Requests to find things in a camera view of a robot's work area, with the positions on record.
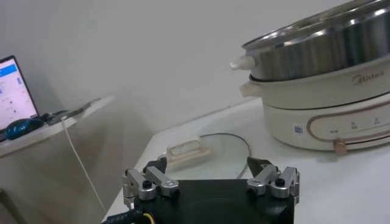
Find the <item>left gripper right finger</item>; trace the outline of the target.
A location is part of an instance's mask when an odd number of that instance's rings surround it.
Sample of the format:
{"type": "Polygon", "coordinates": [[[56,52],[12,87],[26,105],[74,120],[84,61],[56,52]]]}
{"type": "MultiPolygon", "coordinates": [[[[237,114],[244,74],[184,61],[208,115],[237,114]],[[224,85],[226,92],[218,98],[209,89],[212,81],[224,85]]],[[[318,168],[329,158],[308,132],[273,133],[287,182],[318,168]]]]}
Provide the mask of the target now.
{"type": "Polygon", "coordinates": [[[247,190],[256,197],[265,195],[267,191],[279,199],[292,196],[299,199],[300,173],[295,167],[286,167],[281,171],[266,159],[249,156],[247,166],[253,177],[246,181],[247,190]]]}

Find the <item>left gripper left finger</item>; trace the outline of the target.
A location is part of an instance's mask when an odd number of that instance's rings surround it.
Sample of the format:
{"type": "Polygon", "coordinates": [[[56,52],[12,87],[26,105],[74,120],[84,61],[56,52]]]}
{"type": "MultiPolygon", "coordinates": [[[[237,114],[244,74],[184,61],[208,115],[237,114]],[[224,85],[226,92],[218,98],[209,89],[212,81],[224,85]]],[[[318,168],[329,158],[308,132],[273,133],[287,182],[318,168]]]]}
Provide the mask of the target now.
{"type": "Polygon", "coordinates": [[[180,185],[165,175],[168,159],[165,156],[149,161],[141,172],[127,169],[122,176],[122,192],[124,201],[138,197],[149,201],[157,197],[157,193],[166,198],[177,198],[180,195],[180,185]]]}

